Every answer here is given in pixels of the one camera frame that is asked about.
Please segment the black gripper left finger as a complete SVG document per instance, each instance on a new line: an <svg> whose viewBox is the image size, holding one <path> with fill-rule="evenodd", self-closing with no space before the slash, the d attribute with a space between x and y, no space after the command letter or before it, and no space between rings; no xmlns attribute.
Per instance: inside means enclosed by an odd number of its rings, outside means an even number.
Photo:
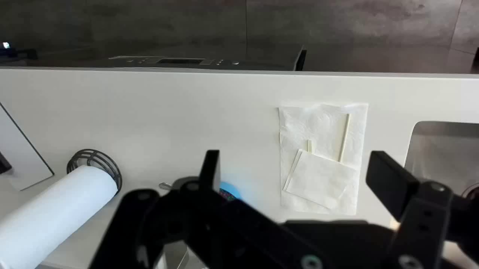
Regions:
<svg viewBox="0 0 479 269"><path fill-rule="evenodd" d="M199 186L202 189L217 191L220 186L220 150L208 149L199 173Z"/></svg>

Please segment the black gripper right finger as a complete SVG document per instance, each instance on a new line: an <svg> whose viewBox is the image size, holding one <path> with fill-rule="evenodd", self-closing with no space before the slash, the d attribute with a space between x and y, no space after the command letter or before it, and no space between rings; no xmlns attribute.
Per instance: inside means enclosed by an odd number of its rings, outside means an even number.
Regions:
<svg viewBox="0 0 479 269"><path fill-rule="evenodd" d="M419 180L384 150L369 153L365 182L396 221L419 188Z"/></svg>

